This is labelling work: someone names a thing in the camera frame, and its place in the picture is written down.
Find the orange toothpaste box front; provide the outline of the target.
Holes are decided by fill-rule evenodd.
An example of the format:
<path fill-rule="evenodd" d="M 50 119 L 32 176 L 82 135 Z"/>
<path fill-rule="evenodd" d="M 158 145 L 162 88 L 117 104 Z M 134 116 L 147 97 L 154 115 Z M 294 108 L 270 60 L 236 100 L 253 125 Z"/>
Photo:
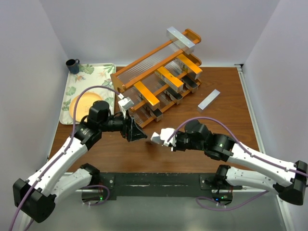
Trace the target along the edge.
<path fill-rule="evenodd" d="M 202 73 L 202 69 L 193 63 L 184 54 L 180 54 L 175 59 L 176 63 L 180 66 L 183 72 L 186 72 L 192 79 L 198 79 Z"/>

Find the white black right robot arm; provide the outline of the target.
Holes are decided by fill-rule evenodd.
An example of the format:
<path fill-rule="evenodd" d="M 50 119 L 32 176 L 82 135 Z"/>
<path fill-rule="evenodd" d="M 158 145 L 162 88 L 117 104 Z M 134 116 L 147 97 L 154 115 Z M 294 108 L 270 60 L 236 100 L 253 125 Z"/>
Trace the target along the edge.
<path fill-rule="evenodd" d="M 279 160 L 253 150 L 242 144 L 233 133 L 229 136 L 212 133 L 198 119 L 190 119 L 182 124 L 184 131 L 176 129 L 168 138 L 174 150 L 199 150 L 211 159 L 239 164 L 260 173 L 262 183 L 272 181 L 270 189 L 293 205 L 303 205 L 307 163 L 298 160 L 295 163 Z"/>

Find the silver R&O charcoal toothpaste box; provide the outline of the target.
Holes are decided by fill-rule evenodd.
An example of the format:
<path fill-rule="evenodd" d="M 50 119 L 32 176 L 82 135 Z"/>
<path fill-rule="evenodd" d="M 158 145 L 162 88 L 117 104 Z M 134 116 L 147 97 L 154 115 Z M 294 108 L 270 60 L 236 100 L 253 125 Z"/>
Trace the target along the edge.
<path fill-rule="evenodd" d="M 170 99 L 176 104 L 180 104 L 182 102 L 183 96 L 176 91 L 174 91 L 172 88 L 167 88 L 164 93 L 170 97 Z"/>

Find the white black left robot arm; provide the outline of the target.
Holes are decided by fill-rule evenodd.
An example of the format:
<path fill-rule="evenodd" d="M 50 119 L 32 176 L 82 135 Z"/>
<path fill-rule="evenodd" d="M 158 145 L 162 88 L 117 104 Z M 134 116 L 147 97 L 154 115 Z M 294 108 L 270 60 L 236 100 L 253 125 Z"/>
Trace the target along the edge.
<path fill-rule="evenodd" d="M 142 128 L 128 113 L 132 100 L 127 97 L 118 102 L 120 112 L 112 115 L 106 101 L 95 101 L 67 138 L 61 149 L 27 180 L 13 184 L 14 204 L 37 223 L 53 212 L 56 201 L 64 193 L 61 176 L 77 159 L 84 155 L 102 137 L 103 132 L 120 132 L 127 141 L 147 138 Z"/>

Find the orange toothpaste box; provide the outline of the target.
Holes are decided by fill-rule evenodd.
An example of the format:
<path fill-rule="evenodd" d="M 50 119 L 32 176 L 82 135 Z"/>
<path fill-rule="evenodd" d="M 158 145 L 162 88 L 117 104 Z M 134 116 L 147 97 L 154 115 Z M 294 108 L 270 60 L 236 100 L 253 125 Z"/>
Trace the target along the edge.
<path fill-rule="evenodd" d="M 138 92 L 142 95 L 144 100 L 151 106 L 153 110 L 159 107 L 160 101 L 141 81 L 135 83 L 134 87 L 138 90 Z"/>
<path fill-rule="evenodd" d="M 156 69 L 155 74 L 169 85 L 175 92 L 179 93 L 183 90 L 184 83 L 171 74 L 165 67 Z"/>
<path fill-rule="evenodd" d="M 176 63 L 180 66 L 183 72 L 186 72 L 192 79 L 198 79 L 202 73 L 202 69 L 193 63 L 184 54 L 180 54 L 175 59 Z"/>

